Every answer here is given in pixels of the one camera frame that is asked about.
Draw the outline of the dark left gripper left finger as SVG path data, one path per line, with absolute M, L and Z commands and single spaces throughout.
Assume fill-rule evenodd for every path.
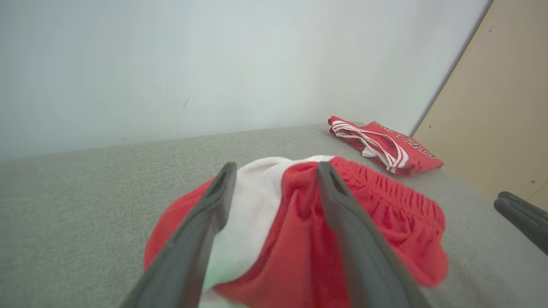
M 123 308 L 197 308 L 213 240 L 226 226 L 237 165 L 221 168 L 153 263 L 122 302 Z

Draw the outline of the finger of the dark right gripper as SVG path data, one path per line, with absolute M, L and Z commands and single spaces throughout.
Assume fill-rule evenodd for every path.
M 494 208 L 498 212 L 498 199 L 494 202 Z M 521 223 L 509 222 L 520 230 L 542 252 L 548 254 L 548 222 L 546 226 L 525 226 Z
M 507 220 L 525 226 L 546 226 L 548 222 L 545 210 L 507 191 L 498 194 L 498 212 Z

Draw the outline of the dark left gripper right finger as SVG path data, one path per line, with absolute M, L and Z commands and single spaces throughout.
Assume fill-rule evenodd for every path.
M 336 234 L 353 308 L 429 308 L 407 269 L 334 167 L 317 168 L 324 217 Z

